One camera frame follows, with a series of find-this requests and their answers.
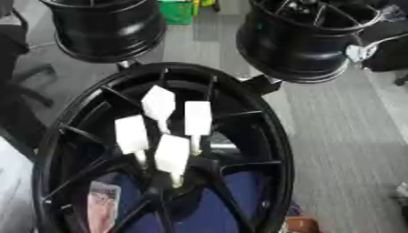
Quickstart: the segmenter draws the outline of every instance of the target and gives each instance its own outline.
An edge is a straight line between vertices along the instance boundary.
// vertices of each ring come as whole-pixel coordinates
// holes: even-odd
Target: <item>office chair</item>
[[[5,68],[7,69],[7,73],[10,73],[10,71],[13,72],[15,62],[20,55],[26,54],[30,51],[28,45],[26,44],[28,23],[14,8],[11,13],[20,21],[20,25],[0,25],[0,36],[2,37],[3,43],[8,43],[10,45],[8,49],[9,51],[2,51],[2,53],[10,53],[9,56],[2,59],[2,65],[8,66]],[[24,81],[39,73],[54,75],[55,70],[49,64],[36,66],[24,72],[14,74],[13,78],[6,77],[6,79],[8,79],[7,85],[9,88],[12,88],[13,91],[16,91],[22,96],[27,96],[35,101],[38,101],[44,106],[51,107],[53,105],[52,99],[42,96],[38,92],[22,86]]]

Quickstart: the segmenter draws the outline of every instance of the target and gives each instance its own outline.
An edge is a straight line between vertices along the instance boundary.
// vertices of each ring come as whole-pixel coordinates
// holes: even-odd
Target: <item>floor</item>
[[[221,0],[222,11],[200,12],[192,25],[173,25],[165,41],[143,62],[198,63],[248,78],[258,74],[235,48],[235,33],[248,11],[246,1]],[[53,41],[50,14],[37,1],[19,0],[29,19],[31,45]],[[28,86],[52,97],[46,109],[31,103],[51,124],[62,109],[96,81],[115,72],[43,46],[20,59],[17,70],[52,63],[58,79],[38,76]],[[405,232],[398,205],[390,198],[408,179],[408,86],[394,86],[401,73],[374,74],[351,66],[321,85],[285,84],[265,96],[291,137],[296,162],[294,198],[327,233]]]

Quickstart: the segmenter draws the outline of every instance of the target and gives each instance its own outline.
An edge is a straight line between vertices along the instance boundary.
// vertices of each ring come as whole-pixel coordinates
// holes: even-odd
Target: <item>white foam block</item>
[[[155,155],[159,170],[173,176],[182,176],[189,161],[189,140],[184,137],[163,135]]]
[[[148,132],[141,115],[115,121],[117,143],[124,154],[148,149]]]
[[[209,101],[187,101],[185,103],[186,135],[209,135],[212,124],[211,104]]]
[[[142,99],[145,115],[166,121],[176,109],[176,95],[160,86],[153,86]]]

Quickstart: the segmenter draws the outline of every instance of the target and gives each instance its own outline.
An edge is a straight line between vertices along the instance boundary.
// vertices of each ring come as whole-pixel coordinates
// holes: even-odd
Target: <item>wheel rim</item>
[[[177,93],[178,103],[208,99],[213,107],[213,134],[203,140],[203,155],[190,157],[184,185],[178,189],[171,188],[168,177],[155,169],[153,151],[147,152],[148,169],[142,171],[133,156],[120,155],[111,134],[113,119],[137,114],[141,109],[138,100],[153,85]],[[176,135],[183,132],[181,106],[170,119],[170,128]],[[156,145],[158,130],[153,121],[146,120],[149,140]],[[227,137],[239,154],[226,156],[222,155],[223,150],[211,149],[217,134]],[[277,232],[291,201],[292,155],[278,118],[241,83],[203,66],[152,64],[107,78],[66,109],[51,127],[39,154],[42,157],[36,162],[33,186],[41,232],[74,232],[72,228],[84,228],[81,222],[84,225],[86,211],[79,207],[81,203],[86,206],[83,204],[87,189],[82,192],[82,187],[114,171],[135,182],[141,196],[124,215],[119,215],[110,232],[129,232],[125,230],[132,228],[129,222],[137,222],[150,212],[157,213],[162,232],[178,232],[182,226],[175,227],[173,220],[183,221],[187,217],[174,217],[173,213],[179,212],[186,202],[199,203],[204,188],[221,200],[240,232]],[[256,172],[265,177],[250,217],[243,213],[225,181],[225,176],[241,172]],[[184,211],[189,216],[197,209]]]

